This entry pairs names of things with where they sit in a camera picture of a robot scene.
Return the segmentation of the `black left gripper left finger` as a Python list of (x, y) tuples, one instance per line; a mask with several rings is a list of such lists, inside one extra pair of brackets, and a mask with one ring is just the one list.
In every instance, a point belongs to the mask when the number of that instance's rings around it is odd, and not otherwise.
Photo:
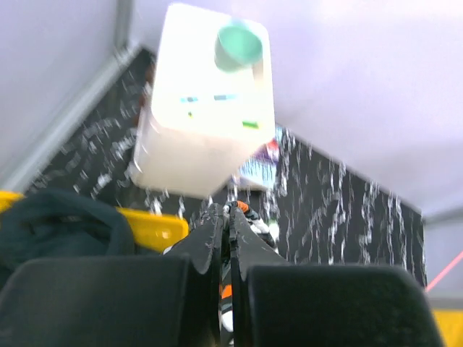
[(218, 204), (167, 254), (31, 260), (1, 291), (3, 346), (218, 346)]

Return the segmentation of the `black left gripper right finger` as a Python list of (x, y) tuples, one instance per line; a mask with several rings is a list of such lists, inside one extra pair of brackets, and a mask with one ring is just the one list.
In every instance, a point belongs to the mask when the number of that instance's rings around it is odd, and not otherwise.
[(382, 265), (294, 265), (229, 212), (236, 346), (442, 346), (422, 287)]

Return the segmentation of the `orange camouflage shorts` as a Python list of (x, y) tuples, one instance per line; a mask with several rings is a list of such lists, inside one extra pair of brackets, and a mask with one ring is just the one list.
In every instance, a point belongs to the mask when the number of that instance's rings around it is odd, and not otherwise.
[[(223, 206), (223, 213), (225, 217), (225, 226), (228, 226), (229, 212), (233, 207), (239, 208), (251, 230), (259, 236), (275, 253), (279, 253), (276, 242), (278, 241), (278, 225), (270, 227), (266, 224), (260, 215), (255, 212), (248, 204), (243, 201), (230, 201)], [(221, 251), (224, 253), (221, 257), (221, 282), (220, 282), (220, 302), (218, 311), (218, 327), (221, 333), (232, 334), (233, 329), (233, 307), (232, 307), (232, 280), (230, 275), (230, 261), (226, 257), (229, 254), (229, 250), (226, 250), (226, 245), (221, 247)]]

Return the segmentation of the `dark navy shorts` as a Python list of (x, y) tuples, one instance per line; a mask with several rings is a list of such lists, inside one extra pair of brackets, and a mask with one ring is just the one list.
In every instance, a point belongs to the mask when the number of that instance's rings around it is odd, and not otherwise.
[(134, 255), (126, 218), (105, 203), (45, 189), (1, 213), (1, 282), (23, 263), (42, 257)]

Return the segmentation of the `pink wire hanger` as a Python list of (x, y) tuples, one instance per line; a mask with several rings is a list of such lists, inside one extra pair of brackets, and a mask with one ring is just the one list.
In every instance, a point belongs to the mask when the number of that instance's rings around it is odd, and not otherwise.
[(442, 271), (437, 274), (434, 279), (426, 286), (425, 291), (431, 291), (439, 282), (441, 282), (451, 271), (454, 267), (456, 267), (463, 259), (463, 252), (460, 252), (450, 263), (445, 266)]

